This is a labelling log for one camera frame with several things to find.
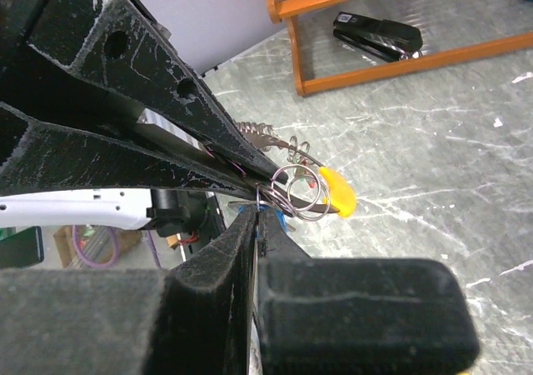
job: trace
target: metal hole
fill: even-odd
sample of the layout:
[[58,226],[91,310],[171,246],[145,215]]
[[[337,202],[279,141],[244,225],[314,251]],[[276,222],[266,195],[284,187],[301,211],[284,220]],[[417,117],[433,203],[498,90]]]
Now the metal hole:
[[108,58],[116,60],[126,52],[129,42],[130,38],[125,32],[116,31],[107,37],[103,49]]
[[183,98],[189,96],[190,94],[195,94],[196,91],[197,91],[197,85],[189,77],[182,79],[177,84],[177,87],[176,87],[177,94],[179,94],[180,97],[183,97]]

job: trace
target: orange frame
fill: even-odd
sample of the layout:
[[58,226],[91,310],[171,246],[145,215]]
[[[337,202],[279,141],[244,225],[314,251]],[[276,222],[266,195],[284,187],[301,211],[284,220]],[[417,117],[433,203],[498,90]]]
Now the orange frame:
[[466,47],[454,48],[444,52],[436,52],[417,59],[390,62],[377,67],[358,69],[356,71],[339,73],[328,77],[304,79],[301,70],[301,54],[298,42],[297,15],[318,8],[327,7],[346,0],[266,0],[266,7],[274,23],[286,20],[286,26],[291,40],[292,68],[296,92],[299,95],[320,92],[327,89],[341,88],[354,83],[363,83],[377,79],[395,77],[404,73],[414,73],[444,65],[462,63],[479,58],[508,53],[513,50],[533,46],[533,32],[504,37],[490,42],[473,44]]

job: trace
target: white wall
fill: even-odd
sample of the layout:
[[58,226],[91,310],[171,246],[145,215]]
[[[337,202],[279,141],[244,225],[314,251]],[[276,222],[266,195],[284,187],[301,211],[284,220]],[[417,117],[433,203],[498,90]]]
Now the white wall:
[[265,0],[141,0],[172,33],[183,61],[204,73],[282,29]]

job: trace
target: cardboard box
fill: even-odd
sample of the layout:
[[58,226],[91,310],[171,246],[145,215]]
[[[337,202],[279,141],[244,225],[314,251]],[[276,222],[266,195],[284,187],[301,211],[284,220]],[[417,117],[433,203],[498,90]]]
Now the cardboard box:
[[[125,253],[142,240],[141,231],[125,231],[115,229],[118,238],[118,246],[120,247],[120,253]],[[65,226],[60,227],[57,232],[53,234],[53,238],[56,242],[56,248],[59,252],[61,264],[63,268],[67,268],[72,260],[77,256],[76,250],[72,241],[72,227]],[[99,260],[99,263],[106,263],[111,258],[112,252],[108,252]]]

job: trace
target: wire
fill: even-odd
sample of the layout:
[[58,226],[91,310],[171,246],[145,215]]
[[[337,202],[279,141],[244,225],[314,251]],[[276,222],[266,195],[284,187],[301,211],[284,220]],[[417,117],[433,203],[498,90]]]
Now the wire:
[[103,262],[103,263],[94,262],[93,260],[87,258],[87,256],[83,253],[82,248],[80,247],[80,243],[77,238],[76,230],[77,230],[76,225],[72,225],[72,244],[74,245],[74,250],[76,251],[77,256],[79,257],[80,260],[82,260],[84,264],[88,265],[91,268],[105,269],[105,268],[111,267],[117,262],[118,256],[120,254],[120,247],[118,246],[117,235],[112,227],[107,227],[107,230],[109,231],[109,234],[111,235],[113,253],[109,261]]
[[196,233],[196,232],[192,232],[191,233],[191,237],[188,238],[188,239],[185,239],[185,240],[180,240],[180,244],[190,244],[190,243],[194,243],[195,241],[198,240],[198,237],[199,237],[199,233]]
[[161,262],[159,261],[159,256],[157,255],[156,244],[153,241],[152,233],[150,231],[145,231],[144,233],[147,235],[147,245],[152,252],[153,261],[156,263],[156,267],[161,268]]

